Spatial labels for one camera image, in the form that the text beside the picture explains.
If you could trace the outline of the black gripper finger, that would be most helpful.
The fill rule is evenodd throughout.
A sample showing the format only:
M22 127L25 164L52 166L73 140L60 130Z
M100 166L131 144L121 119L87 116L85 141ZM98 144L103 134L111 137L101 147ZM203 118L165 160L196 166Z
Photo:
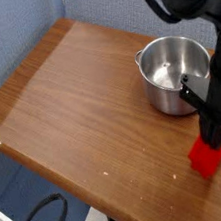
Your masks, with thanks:
M221 149L221 123L210 126L211 147Z
M203 141L209 146L221 145L219 127L203 112L200 112L199 116L199 129Z

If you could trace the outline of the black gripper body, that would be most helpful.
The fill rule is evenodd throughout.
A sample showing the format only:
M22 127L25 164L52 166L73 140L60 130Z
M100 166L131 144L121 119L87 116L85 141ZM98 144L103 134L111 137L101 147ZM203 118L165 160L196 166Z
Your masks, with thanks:
M209 79L184 74L181 76L180 98L206 114L214 124L221 123L221 64L212 63Z

